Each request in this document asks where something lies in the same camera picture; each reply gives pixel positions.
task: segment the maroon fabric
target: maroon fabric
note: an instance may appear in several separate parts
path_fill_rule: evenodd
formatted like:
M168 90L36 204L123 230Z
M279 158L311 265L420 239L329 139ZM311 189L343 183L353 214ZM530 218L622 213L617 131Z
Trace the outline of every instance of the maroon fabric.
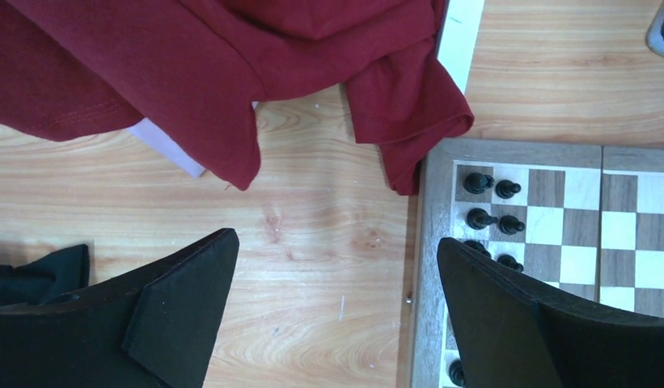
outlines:
M260 168L252 101L345 83L356 141L391 188L472 113L437 62L444 0L0 0L0 122L63 141L148 117L245 190Z

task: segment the chess board frame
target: chess board frame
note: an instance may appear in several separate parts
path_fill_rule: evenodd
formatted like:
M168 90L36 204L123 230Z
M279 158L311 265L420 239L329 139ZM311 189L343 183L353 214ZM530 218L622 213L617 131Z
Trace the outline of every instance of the chess board frame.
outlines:
M619 156L621 162L638 161L637 167L650 160L643 159L642 155L630 149L611 148L610 151ZM464 137L445 139L429 153L422 166L421 193L418 198L416 261L413 267L412 313L408 337L408 386L439 386L446 300L436 257L439 240L451 235L450 195L454 192L456 163L489 162L602 169L603 154L600 145Z

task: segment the fabric fold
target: fabric fold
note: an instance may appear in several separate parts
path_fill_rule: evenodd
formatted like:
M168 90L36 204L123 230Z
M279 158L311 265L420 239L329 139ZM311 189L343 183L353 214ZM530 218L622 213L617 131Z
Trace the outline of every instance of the fabric fold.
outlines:
M0 122L65 141L152 121L246 190L260 169L252 101L345 83L357 142L417 193L420 160L472 126L434 52L445 0L0 0Z

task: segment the black pawn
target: black pawn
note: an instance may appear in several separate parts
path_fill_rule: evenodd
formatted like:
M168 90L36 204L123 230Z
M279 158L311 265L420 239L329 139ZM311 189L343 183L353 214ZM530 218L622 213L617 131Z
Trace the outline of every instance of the black pawn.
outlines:
M466 242L464 242L464 244L491 259L491 253L489 253L489 251L486 250L486 248L481 242L475 240L467 240Z
M453 361L448 367L448 377L455 386L465 386L465 371L460 360Z
M498 263L505 265L506 267L512 269L513 271L523 272L524 266L511 255L501 255L496 260Z
M465 178L463 187L472 194L481 194L493 187L493 177L480 172L473 172Z
M512 198L515 194L522 191L522 186L519 183L510 182L507 179L498 182L496 185L496 195L504 200Z
M498 222L498 229L503 234L516 234L526 229L524 222L518 220L515 216L503 216Z
M467 213L467 224L475 230L482 230L497 222L498 218L489 216L484 209L475 208Z

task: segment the wood grain surface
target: wood grain surface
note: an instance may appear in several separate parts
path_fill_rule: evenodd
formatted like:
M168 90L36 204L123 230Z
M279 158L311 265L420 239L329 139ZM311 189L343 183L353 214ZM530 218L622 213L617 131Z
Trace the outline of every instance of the wood grain surface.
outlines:
M486 0L469 137L664 147L662 0Z
M658 0L487 0L469 137L664 146ZM90 243L100 282L234 227L242 248L206 387L404 386L417 200L355 145L338 86L258 108L239 192L127 133L52 143L0 126L0 261Z
M247 192L191 179L125 132L52 143L0 126L0 262L89 243L101 282L233 227L206 387L395 386L415 209L376 148L353 144L339 87L258 112Z

